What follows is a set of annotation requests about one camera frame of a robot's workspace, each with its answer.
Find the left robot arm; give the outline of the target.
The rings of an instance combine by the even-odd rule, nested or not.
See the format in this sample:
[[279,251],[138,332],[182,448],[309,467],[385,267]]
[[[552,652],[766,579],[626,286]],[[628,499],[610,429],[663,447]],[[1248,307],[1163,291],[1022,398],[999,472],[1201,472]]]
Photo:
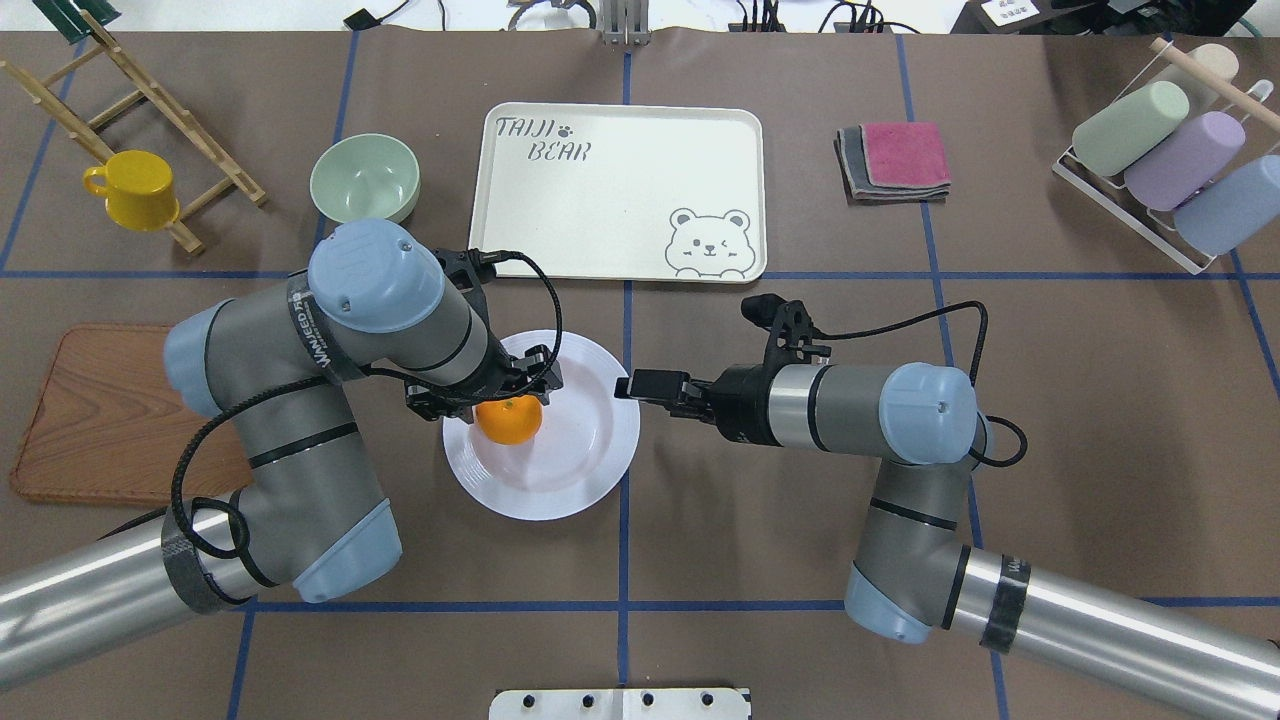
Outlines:
[[518,251],[433,251],[376,218],[308,265],[175,325],[168,382],[205,423],[166,502],[3,579],[3,688],[293,585],[308,603],[387,574],[402,546],[344,387],[383,375],[426,420],[561,387],[557,346],[511,355],[483,283]]

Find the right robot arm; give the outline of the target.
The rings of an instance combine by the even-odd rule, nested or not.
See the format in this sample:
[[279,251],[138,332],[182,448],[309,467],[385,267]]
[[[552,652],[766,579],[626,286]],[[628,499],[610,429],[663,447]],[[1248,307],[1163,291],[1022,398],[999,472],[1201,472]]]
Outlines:
[[713,382],[641,369],[614,393],[733,442],[879,459],[844,601],[878,635],[951,629],[1199,717],[1277,716],[1275,643],[959,539],[989,424],[954,366],[737,365]]

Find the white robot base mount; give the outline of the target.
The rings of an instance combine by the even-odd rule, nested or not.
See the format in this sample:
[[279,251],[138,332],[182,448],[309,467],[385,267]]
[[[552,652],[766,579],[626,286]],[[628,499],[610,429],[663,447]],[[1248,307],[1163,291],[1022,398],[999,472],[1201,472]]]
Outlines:
[[748,689],[730,687],[502,691],[489,719],[751,719]]

